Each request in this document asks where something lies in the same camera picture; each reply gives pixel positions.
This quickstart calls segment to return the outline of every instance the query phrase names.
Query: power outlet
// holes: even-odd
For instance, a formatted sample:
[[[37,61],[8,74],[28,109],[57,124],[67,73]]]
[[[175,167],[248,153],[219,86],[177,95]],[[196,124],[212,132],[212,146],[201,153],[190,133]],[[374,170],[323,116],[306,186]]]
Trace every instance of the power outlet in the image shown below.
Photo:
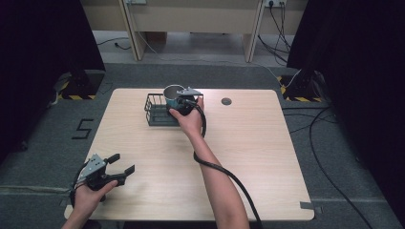
[[[286,6],[287,0],[266,0],[265,1],[265,7],[269,7],[270,1],[273,2],[273,8],[281,8],[282,4]]]

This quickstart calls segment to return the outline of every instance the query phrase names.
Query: wrist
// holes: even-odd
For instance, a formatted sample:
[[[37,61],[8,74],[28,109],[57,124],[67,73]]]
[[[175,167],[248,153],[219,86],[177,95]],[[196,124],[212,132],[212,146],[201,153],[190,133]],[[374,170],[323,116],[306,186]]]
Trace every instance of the wrist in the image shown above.
[[[200,139],[203,138],[202,134],[200,132],[192,132],[187,134],[188,139],[190,141],[195,140],[195,139]]]

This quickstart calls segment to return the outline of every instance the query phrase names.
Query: black curtain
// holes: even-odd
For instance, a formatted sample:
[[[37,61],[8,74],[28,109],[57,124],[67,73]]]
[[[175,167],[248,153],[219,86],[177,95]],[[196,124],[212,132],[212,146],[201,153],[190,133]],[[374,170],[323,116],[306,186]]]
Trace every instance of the black curtain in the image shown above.
[[[63,73],[105,70],[80,1],[0,2],[1,161],[28,137]]]
[[[350,142],[405,226],[404,11],[405,1],[309,0],[288,66],[324,75]]]

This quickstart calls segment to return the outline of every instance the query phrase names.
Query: forearm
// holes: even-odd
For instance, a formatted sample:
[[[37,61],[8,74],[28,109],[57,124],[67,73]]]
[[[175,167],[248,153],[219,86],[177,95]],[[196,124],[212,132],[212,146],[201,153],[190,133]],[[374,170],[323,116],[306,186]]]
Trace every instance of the forearm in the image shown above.
[[[188,137],[200,159],[221,165],[202,136]],[[248,228],[244,204],[228,175],[205,165],[201,170],[218,228]]]
[[[89,217],[85,216],[84,214],[79,214],[73,210],[68,220],[62,226],[62,229],[81,229],[88,218]]]

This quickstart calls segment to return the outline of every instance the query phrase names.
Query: gray carpet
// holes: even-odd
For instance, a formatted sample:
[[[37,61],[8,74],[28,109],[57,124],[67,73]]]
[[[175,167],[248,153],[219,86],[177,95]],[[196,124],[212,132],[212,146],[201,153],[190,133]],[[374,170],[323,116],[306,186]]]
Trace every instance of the gray carpet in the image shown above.
[[[201,89],[271,89],[279,94],[283,108],[328,106],[325,102],[285,101],[274,76],[261,67],[106,64],[106,68],[95,100],[59,100],[37,123],[29,149],[10,154],[0,166],[0,228],[61,227],[65,221],[66,189],[85,160],[116,88],[164,88],[176,83]],[[276,75],[295,73],[284,68],[272,70]],[[284,110],[316,217],[307,222],[265,222],[266,228],[367,228],[326,179],[311,151],[308,125],[320,111]],[[370,173],[356,161],[333,110],[322,116],[325,119],[313,126],[312,140],[325,171],[373,228],[402,228]],[[87,139],[72,139],[85,135],[76,130],[83,118],[93,120],[82,125],[92,131]],[[103,228],[123,225],[111,221],[102,224]]]

